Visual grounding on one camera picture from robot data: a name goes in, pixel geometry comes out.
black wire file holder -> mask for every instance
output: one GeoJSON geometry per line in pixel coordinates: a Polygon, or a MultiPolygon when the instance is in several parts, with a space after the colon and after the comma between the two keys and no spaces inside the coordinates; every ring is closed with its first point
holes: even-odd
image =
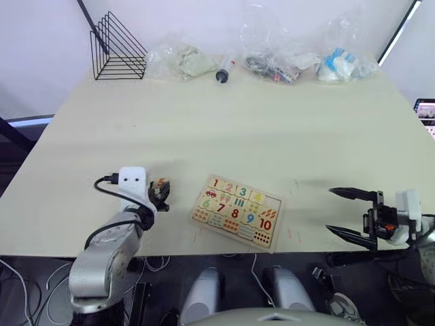
{"type": "Polygon", "coordinates": [[[113,13],[90,32],[90,51],[95,80],[143,78],[147,50],[113,13]]]}

table surface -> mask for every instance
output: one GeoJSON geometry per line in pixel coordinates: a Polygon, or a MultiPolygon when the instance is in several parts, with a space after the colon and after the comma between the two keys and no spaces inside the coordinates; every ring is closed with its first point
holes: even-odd
{"type": "MultiPolygon", "coordinates": [[[[325,224],[362,231],[370,203],[331,187],[418,189],[435,212],[435,142],[380,73],[343,85],[261,81],[234,70],[189,82],[95,81],[73,91],[0,198],[0,254],[76,256],[118,210],[97,178],[122,166],[168,177],[171,210],[159,213],[138,255],[254,252],[189,222],[210,174],[285,198],[276,251],[358,251],[325,224]]],[[[381,249],[390,249],[380,242],[381,249]]]]}

syringe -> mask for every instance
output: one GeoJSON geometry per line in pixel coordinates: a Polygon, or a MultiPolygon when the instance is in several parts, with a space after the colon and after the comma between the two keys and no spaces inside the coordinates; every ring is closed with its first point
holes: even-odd
{"type": "Polygon", "coordinates": [[[216,80],[221,84],[226,83],[228,81],[228,77],[230,76],[230,71],[232,66],[236,64],[235,62],[236,54],[231,51],[225,55],[224,59],[220,63],[220,68],[216,73],[216,80]]]}

number puzzle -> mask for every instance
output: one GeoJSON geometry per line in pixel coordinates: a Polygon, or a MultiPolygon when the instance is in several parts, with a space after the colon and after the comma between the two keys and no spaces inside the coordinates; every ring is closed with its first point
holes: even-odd
{"type": "Polygon", "coordinates": [[[196,201],[191,220],[272,253],[281,207],[280,197],[211,175],[196,201]]]}

white wall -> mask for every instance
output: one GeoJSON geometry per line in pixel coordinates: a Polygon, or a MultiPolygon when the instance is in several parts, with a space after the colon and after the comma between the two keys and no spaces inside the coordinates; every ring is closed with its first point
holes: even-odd
{"type": "Polygon", "coordinates": [[[435,0],[423,0],[382,65],[414,105],[435,98],[435,0]]]}
{"type": "MultiPolygon", "coordinates": [[[[206,51],[237,40],[247,0],[84,0],[96,22],[111,10],[149,48],[181,33],[206,51]]],[[[362,8],[365,48],[378,57],[411,0],[270,0],[295,36],[362,8]]],[[[89,27],[74,0],[3,0],[0,10],[0,116],[56,113],[90,68],[89,27]]]]}

